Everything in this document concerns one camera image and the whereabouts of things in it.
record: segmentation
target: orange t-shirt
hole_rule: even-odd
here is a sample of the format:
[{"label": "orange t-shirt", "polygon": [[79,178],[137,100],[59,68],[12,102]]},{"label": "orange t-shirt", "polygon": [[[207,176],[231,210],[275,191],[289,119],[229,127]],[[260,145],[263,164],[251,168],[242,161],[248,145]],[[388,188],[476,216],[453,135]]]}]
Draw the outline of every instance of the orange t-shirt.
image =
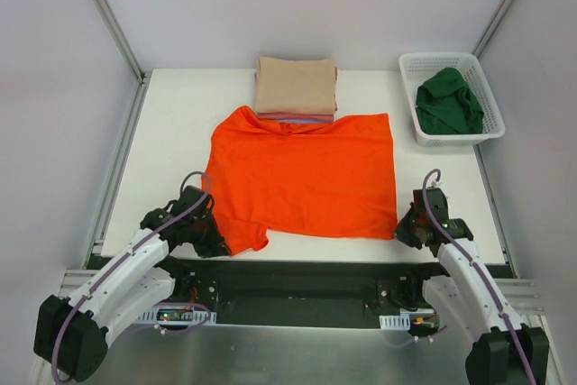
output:
[{"label": "orange t-shirt", "polygon": [[206,173],[232,254],[263,248],[267,229],[393,238],[397,194],[387,114],[283,124],[243,106],[216,127]]}]

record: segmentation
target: white panel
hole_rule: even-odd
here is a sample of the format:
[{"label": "white panel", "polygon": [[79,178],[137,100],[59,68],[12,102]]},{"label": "white panel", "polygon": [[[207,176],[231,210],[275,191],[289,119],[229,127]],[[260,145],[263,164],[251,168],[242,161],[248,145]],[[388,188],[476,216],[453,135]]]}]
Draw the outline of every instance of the white panel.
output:
[{"label": "white panel", "polygon": [[398,69],[471,51],[500,0],[109,0],[145,69],[253,68],[259,54]]},{"label": "white panel", "polygon": [[507,133],[482,146],[505,235],[577,383],[577,0],[519,0],[481,64]]},{"label": "white panel", "polygon": [[[215,98],[222,101],[215,104]],[[182,179],[203,170],[215,128],[240,105],[254,99],[253,69],[155,69],[126,162],[103,255],[115,255],[133,236],[147,212],[178,197]],[[481,257],[503,263],[497,230],[472,146],[422,148],[415,142],[407,98],[396,72],[341,71],[336,83],[337,117],[389,113],[395,144],[398,217],[407,211],[413,189],[433,168],[443,171],[443,191],[453,217],[467,222]],[[199,185],[199,177],[190,180]],[[432,261],[428,249],[369,239],[320,238],[268,231],[270,243],[232,260],[272,261]],[[192,245],[173,255],[196,258]]]},{"label": "white panel", "polygon": [[86,248],[134,81],[91,0],[0,0],[0,382]]}]

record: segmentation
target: white table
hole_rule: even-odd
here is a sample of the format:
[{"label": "white table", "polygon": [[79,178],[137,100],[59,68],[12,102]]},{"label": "white table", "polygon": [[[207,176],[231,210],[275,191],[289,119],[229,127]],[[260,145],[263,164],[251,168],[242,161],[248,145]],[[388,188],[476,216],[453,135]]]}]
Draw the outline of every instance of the white table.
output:
[{"label": "white table", "polygon": [[[253,74],[252,69],[154,70],[102,255],[117,254],[148,211],[178,198],[180,182],[187,173],[206,168],[213,130],[238,106],[252,105]],[[408,211],[413,189],[420,188],[429,170],[439,168],[451,217],[465,220],[485,262],[504,263],[473,148],[417,146],[399,73],[339,71],[336,98],[337,117],[389,113],[399,219]],[[190,183],[199,186],[200,179],[192,179]],[[272,231],[268,236],[269,245],[259,252],[215,260],[387,263],[433,260],[428,249],[411,249],[397,241],[328,239]],[[173,255],[197,257],[191,245],[179,247]]]}]

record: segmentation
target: pink folded cloth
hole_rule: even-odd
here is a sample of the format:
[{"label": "pink folded cloth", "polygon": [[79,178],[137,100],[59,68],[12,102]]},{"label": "pink folded cloth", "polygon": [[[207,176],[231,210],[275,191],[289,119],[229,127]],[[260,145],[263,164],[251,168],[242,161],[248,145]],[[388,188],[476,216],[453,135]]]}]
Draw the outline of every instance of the pink folded cloth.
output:
[{"label": "pink folded cloth", "polygon": [[279,124],[302,124],[302,125],[315,125],[315,124],[326,124],[323,121],[316,121],[315,119],[279,119]]},{"label": "pink folded cloth", "polygon": [[294,113],[258,113],[259,119],[267,119],[270,121],[289,121],[291,119],[298,119],[300,121],[313,121],[314,123],[321,122],[330,124],[334,122],[334,115],[299,115]]}]

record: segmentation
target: white laundry basket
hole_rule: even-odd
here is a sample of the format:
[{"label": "white laundry basket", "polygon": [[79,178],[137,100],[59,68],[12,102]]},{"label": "white laundry basket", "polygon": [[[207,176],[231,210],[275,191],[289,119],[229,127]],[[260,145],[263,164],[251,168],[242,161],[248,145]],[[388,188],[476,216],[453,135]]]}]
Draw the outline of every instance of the white laundry basket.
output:
[{"label": "white laundry basket", "polygon": [[[456,52],[409,53],[403,54],[398,60],[398,64],[413,116],[415,136],[417,143],[421,146],[472,146],[487,139],[495,139],[505,133],[505,124],[495,102],[495,96],[490,91],[489,83],[487,83],[479,61],[472,54]],[[431,135],[423,133],[421,130],[415,110],[417,89],[424,81],[429,80],[441,69],[447,67],[458,69],[477,97],[485,113],[481,134]]]}]

